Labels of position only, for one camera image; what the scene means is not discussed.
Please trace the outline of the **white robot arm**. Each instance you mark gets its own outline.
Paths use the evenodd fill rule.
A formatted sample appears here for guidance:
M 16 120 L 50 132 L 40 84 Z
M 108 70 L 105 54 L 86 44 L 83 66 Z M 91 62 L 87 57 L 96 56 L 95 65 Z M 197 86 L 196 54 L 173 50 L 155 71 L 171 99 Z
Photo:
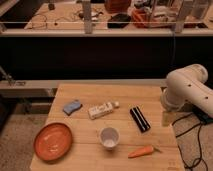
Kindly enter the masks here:
M 166 76 L 166 88 L 160 97 L 166 111 L 178 111 L 186 101 L 213 118 L 213 89 L 205 85 L 208 71 L 201 64 L 173 70 Z

